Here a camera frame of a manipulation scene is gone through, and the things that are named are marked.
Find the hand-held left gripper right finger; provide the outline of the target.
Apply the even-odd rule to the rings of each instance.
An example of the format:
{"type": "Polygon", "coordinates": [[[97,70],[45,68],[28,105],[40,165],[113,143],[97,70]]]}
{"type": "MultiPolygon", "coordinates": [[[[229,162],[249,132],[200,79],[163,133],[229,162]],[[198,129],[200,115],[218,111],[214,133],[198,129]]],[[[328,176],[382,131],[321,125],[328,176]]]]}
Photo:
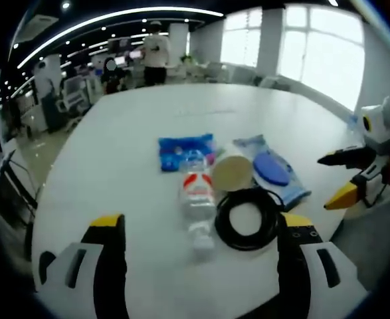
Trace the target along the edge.
{"type": "Polygon", "coordinates": [[[357,267],[308,218],[278,215],[278,313],[350,314],[368,295],[357,267]]]}

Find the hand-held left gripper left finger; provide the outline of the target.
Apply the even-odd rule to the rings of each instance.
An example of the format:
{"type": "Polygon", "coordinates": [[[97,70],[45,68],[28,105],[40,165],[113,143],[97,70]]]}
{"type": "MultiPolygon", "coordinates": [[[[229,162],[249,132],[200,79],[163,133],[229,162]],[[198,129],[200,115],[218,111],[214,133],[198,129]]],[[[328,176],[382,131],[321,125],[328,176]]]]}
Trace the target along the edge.
{"type": "Polygon", "coordinates": [[[123,214],[99,217],[81,241],[40,255],[36,296],[52,317],[128,318],[125,225],[123,214]]]}

